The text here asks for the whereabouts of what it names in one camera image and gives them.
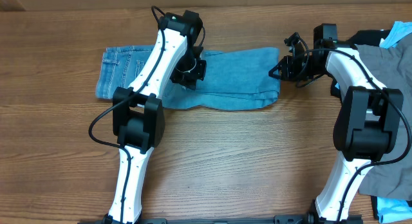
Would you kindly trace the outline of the light blue denim jeans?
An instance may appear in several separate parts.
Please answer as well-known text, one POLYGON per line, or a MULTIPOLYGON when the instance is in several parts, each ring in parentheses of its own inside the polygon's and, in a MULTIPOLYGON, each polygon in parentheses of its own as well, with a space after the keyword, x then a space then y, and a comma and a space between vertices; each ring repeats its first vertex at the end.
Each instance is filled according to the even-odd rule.
MULTIPOLYGON (((110 100, 118 87, 127 88, 142 71, 153 47, 123 46, 107 48, 102 56, 96 96, 110 100)), ((196 89, 185 89, 168 82, 163 106, 167 109, 189 109, 203 106, 226 111, 260 109, 277 101, 280 81, 268 72, 279 61, 274 47, 223 52, 206 50, 204 80, 196 89)))

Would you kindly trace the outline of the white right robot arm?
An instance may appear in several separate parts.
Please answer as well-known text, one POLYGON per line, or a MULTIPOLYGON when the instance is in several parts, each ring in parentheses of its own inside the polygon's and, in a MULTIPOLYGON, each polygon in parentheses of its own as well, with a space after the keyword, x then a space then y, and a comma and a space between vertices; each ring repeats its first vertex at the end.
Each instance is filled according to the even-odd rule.
POLYGON ((398 127, 411 128, 402 112, 403 94, 373 77, 356 45, 319 39, 311 50, 297 34, 285 39, 289 55, 269 71, 275 79, 307 84, 328 75, 339 85, 342 107, 333 129, 337 157, 322 192, 307 214, 280 215, 275 223, 362 223, 348 214, 367 173, 385 165, 397 140, 398 127))

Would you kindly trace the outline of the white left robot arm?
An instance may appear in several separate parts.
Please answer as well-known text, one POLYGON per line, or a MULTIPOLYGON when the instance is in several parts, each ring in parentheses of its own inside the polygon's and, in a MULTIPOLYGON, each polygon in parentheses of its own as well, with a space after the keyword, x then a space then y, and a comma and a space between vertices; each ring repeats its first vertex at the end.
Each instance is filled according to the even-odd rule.
POLYGON ((156 44, 144 68, 127 89, 118 87, 114 92, 113 133, 120 167, 106 223, 138 223, 149 158, 164 134, 166 85, 172 82, 194 90, 205 77, 203 48, 195 45, 202 28, 195 12, 166 13, 158 21, 156 44))

